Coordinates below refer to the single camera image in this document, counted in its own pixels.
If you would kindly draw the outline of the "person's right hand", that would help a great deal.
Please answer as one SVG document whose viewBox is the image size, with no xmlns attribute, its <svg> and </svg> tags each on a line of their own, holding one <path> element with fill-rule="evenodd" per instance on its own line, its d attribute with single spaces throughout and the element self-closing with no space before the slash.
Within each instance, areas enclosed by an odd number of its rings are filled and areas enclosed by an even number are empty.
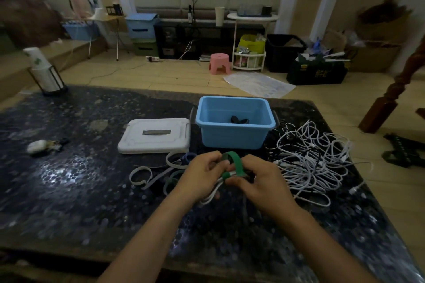
<svg viewBox="0 0 425 283">
<path fill-rule="evenodd" d="M 274 220 L 284 221 L 302 211 L 276 164 L 251 154 L 242 157 L 241 162 L 244 169 L 255 175 L 252 184 L 256 193 L 245 195 L 260 211 Z"/>
</svg>

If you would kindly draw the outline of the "person's left forearm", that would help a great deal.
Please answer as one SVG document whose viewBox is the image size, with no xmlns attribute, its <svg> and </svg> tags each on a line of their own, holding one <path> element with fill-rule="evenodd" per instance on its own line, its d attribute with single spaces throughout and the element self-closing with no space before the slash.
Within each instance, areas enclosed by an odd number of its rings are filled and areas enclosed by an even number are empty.
<svg viewBox="0 0 425 283">
<path fill-rule="evenodd" d="M 97 283 L 154 283 L 182 218 L 204 196 L 175 188 L 98 278 Z"/>
</svg>

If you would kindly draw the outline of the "blue plastic bin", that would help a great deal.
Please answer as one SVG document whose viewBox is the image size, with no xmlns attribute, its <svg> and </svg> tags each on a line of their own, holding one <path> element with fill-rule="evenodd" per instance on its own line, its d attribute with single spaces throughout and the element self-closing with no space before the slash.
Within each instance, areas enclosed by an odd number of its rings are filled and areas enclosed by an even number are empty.
<svg viewBox="0 0 425 283">
<path fill-rule="evenodd" d="M 249 124 L 232 124 L 231 116 L 249 119 Z M 195 123 L 206 147 L 257 150 L 279 119 L 263 98 L 203 96 Z"/>
</svg>

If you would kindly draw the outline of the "yellow bag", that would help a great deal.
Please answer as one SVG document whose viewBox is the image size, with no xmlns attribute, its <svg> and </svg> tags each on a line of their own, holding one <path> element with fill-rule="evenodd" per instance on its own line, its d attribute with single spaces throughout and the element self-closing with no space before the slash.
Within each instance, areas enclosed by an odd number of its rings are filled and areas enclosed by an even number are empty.
<svg viewBox="0 0 425 283">
<path fill-rule="evenodd" d="M 244 34 L 241 36 L 237 46 L 237 53 L 255 55 L 263 54 L 265 51 L 266 38 L 262 34 Z"/>
</svg>

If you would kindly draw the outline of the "black low cabinet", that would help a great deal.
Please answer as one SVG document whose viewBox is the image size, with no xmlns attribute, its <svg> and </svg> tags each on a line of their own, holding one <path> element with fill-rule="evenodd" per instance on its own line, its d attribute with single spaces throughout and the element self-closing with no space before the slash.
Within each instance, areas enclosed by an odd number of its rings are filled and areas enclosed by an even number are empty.
<svg viewBox="0 0 425 283">
<path fill-rule="evenodd" d="M 158 54 L 167 60 L 199 60 L 204 55 L 225 53 L 232 57 L 232 49 L 238 46 L 245 34 L 264 34 L 261 24 L 161 21 L 154 25 Z"/>
</svg>

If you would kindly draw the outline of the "black plastic crate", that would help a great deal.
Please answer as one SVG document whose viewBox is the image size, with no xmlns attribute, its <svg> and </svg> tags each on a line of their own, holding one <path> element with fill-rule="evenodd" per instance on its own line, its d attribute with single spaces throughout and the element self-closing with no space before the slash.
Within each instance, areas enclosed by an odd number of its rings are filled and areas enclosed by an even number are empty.
<svg viewBox="0 0 425 283">
<path fill-rule="evenodd" d="M 265 65 L 273 73 L 286 73 L 299 54 L 304 53 L 307 44 L 293 34 L 268 34 L 266 37 Z"/>
</svg>

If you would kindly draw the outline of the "clear plastic container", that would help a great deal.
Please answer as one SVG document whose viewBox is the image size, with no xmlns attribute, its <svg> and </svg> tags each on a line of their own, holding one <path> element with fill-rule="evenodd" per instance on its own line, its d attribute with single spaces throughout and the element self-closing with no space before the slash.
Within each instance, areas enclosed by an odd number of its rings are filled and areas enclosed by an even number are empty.
<svg viewBox="0 0 425 283">
<path fill-rule="evenodd" d="M 239 17 L 260 17 L 263 5 L 261 4 L 240 4 L 237 9 Z"/>
</svg>

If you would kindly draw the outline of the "blue storage box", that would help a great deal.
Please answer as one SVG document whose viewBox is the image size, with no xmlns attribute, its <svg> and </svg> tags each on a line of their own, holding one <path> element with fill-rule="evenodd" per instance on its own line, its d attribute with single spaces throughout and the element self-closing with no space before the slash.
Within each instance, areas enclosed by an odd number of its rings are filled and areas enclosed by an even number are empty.
<svg viewBox="0 0 425 283">
<path fill-rule="evenodd" d="M 157 13 L 133 13 L 125 21 L 130 39 L 156 39 L 154 26 L 160 22 Z"/>
</svg>

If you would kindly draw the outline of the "small wooden folding table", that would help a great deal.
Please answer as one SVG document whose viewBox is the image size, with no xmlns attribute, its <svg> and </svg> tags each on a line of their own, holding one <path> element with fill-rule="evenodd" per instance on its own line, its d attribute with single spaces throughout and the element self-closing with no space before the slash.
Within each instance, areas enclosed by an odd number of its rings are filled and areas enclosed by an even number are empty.
<svg viewBox="0 0 425 283">
<path fill-rule="evenodd" d="M 123 42 L 120 36 L 120 19 L 125 18 L 125 16 L 121 15 L 106 15 L 102 18 L 95 17 L 95 15 L 92 15 L 91 17 L 88 17 L 85 19 L 86 22 L 100 22 L 100 23 L 115 23 L 116 24 L 116 61 L 119 61 L 119 45 L 123 46 L 124 50 L 130 54 L 130 49 L 127 47 L 127 45 Z"/>
</svg>

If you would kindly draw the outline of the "blue plastic basket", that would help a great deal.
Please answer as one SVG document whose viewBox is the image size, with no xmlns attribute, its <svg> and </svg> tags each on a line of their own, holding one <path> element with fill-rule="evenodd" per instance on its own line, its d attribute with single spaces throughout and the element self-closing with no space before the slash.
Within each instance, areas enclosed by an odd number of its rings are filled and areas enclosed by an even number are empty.
<svg viewBox="0 0 425 283">
<path fill-rule="evenodd" d="M 94 21 L 64 21 L 61 23 L 72 40 L 90 41 L 100 36 L 99 28 Z"/>
</svg>

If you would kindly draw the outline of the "large cardboard box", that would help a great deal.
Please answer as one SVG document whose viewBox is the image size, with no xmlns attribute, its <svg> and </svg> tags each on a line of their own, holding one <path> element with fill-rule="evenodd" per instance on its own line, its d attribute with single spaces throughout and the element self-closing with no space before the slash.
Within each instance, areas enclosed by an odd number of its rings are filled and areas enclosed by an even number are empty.
<svg viewBox="0 0 425 283">
<path fill-rule="evenodd" d="M 395 61 L 408 37 L 412 10 L 394 18 L 369 18 L 359 14 L 354 33 L 358 41 L 346 44 L 350 72 L 383 73 Z"/>
</svg>

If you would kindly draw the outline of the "paper cup stack in holder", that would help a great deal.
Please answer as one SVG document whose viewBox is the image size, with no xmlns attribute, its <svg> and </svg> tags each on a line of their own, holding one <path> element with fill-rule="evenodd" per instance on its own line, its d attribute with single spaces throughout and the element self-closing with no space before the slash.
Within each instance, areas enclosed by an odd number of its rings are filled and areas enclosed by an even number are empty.
<svg viewBox="0 0 425 283">
<path fill-rule="evenodd" d="M 37 47 L 23 49 L 30 61 L 28 72 L 44 96 L 59 96 L 68 91 L 56 67 Z"/>
</svg>

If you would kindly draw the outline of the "pink plastic bag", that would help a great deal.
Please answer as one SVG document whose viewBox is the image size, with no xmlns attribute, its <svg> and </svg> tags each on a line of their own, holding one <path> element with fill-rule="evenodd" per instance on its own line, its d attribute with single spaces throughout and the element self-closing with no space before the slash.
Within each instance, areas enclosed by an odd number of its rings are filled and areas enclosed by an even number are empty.
<svg viewBox="0 0 425 283">
<path fill-rule="evenodd" d="M 84 20 L 92 16 L 91 5 L 88 0 L 69 0 L 69 4 L 76 19 Z"/>
</svg>

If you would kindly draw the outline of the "dark brown fluffy bundle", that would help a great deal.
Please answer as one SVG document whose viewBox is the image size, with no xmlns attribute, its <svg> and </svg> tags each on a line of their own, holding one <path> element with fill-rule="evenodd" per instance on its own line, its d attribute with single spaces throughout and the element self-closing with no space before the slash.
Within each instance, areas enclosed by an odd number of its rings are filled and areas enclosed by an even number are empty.
<svg viewBox="0 0 425 283">
<path fill-rule="evenodd" d="M 40 48 L 66 37 L 61 16 L 43 0 L 0 0 L 0 34 L 18 49 Z"/>
</svg>

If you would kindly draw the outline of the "white earbud case with keychain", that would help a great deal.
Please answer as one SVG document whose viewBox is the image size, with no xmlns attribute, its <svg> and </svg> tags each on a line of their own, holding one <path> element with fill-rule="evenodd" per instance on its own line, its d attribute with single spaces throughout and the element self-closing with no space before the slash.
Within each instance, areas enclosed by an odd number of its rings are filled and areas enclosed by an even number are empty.
<svg viewBox="0 0 425 283">
<path fill-rule="evenodd" d="M 69 142 L 67 138 L 62 138 L 60 140 L 38 140 L 30 143 L 26 148 L 26 152 L 30 156 L 60 152 Z"/>
</svg>

